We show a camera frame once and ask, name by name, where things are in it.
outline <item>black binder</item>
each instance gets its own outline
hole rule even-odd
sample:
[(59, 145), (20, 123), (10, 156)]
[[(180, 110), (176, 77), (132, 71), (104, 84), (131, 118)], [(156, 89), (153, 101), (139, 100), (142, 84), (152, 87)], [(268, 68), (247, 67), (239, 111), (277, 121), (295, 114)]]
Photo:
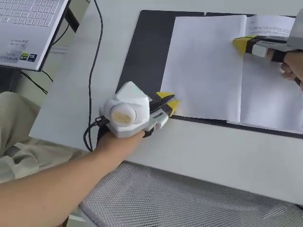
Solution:
[[(117, 91), (128, 81), (134, 82), (147, 95), (152, 95), (160, 91), (176, 17), (214, 17), (228, 15), (237, 14), (157, 10), (141, 11)], [(303, 139), (303, 135), (301, 134), (230, 124), (222, 120), (190, 118), (176, 115), (172, 116), (172, 118)]]

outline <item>blank page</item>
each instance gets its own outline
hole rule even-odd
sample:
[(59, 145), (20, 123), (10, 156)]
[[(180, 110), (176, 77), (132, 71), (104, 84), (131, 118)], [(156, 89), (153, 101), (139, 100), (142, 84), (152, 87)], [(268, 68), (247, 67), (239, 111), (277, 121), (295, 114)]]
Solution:
[(246, 16), (178, 17), (161, 91), (181, 101), (177, 115), (240, 120), (243, 58), (232, 45)]
[[(255, 16), (247, 19), (246, 35), (288, 36), (293, 18)], [(281, 77), (280, 64), (244, 56), (241, 123), (279, 131), (303, 130), (303, 92)]]

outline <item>mesh chair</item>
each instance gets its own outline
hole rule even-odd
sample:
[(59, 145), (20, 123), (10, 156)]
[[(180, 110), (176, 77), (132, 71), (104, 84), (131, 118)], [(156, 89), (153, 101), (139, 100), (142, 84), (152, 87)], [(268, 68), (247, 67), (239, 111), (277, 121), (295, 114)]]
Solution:
[(98, 227), (303, 227), (297, 205), (127, 162), (80, 210)]

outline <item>white laptop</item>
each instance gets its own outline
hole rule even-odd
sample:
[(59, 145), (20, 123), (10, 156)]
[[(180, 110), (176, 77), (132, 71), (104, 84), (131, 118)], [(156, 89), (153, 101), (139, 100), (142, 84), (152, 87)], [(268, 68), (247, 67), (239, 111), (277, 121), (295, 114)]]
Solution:
[(70, 0), (0, 0), (0, 66), (42, 69)]

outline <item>white table surface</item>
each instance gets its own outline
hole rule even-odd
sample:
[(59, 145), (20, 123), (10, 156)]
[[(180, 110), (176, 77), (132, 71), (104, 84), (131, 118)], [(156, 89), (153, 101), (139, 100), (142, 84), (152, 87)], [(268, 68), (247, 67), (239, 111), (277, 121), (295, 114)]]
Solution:
[[(104, 34), (92, 78), (92, 118), (115, 92), (143, 9), (296, 15), (301, 0), (98, 0)], [(30, 136), (84, 149), (88, 78), (100, 33), (92, 1)], [(92, 130), (96, 144), (97, 128)], [(303, 140), (169, 120), (129, 161), (303, 204)]]

